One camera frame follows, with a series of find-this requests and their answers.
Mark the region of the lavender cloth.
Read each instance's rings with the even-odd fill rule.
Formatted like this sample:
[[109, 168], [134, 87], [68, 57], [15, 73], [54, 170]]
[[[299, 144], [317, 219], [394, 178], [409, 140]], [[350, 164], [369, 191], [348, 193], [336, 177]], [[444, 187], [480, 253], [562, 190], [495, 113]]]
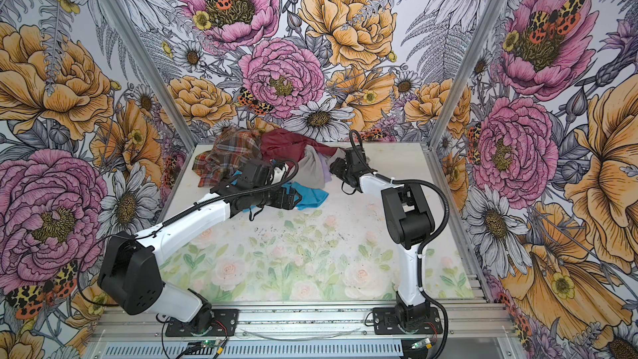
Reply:
[[322, 166], [322, 173], [323, 173], [324, 183], [327, 184], [327, 183], [329, 183], [332, 180], [332, 173], [330, 171], [329, 164], [327, 162], [327, 159], [323, 155], [319, 156], [319, 161], [320, 161], [320, 164]]

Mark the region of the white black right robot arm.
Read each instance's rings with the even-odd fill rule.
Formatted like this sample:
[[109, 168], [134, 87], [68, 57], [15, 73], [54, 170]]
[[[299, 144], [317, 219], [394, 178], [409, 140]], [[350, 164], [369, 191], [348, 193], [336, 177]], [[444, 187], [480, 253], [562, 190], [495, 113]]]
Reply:
[[329, 166], [330, 172], [356, 192], [377, 197], [382, 202], [385, 223], [392, 241], [400, 247], [400, 282], [395, 313], [402, 327], [415, 327], [431, 314], [431, 304], [423, 296], [419, 277], [420, 246], [434, 231], [435, 220], [419, 184], [398, 183], [395, 179], [369, 171], [354, 149]]

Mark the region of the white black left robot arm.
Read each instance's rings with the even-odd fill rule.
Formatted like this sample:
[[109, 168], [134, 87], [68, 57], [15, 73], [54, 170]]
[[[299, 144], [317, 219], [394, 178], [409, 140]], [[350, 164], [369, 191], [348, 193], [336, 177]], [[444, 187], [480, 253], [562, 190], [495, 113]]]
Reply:
[[204, 333], [214, 323], [211, 304], [191, 289], [165, 282], [160, 266], [196, 237], [244, 211], [256, 216], [266, 207], [294, 209], [302, 196], [289, 184], [298, 169], [293, 160], [250, 160], [179, 214], [135, 234], [114, 234], [106, 244], [98, 286], [129, 315], [164, 315]]

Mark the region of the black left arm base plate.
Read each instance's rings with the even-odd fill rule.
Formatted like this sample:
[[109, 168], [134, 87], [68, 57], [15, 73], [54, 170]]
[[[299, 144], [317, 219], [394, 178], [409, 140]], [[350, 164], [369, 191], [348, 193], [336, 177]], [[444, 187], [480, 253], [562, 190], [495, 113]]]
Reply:
[[232, 337], [239, 322], [238, 309], [209, 309], [199, 313], [190, 322], [171, 318], [167, 337]]

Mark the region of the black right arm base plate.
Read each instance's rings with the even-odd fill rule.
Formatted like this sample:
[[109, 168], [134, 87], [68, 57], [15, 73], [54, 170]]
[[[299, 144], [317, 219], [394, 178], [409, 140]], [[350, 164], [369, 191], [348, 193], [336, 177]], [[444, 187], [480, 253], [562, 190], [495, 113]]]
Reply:
[[374, 307], [372, 327], [376, 335], [441, 335], [444, 331], [443, 317], [436, 307], [425, 309], [402, 309], [395, 307]]

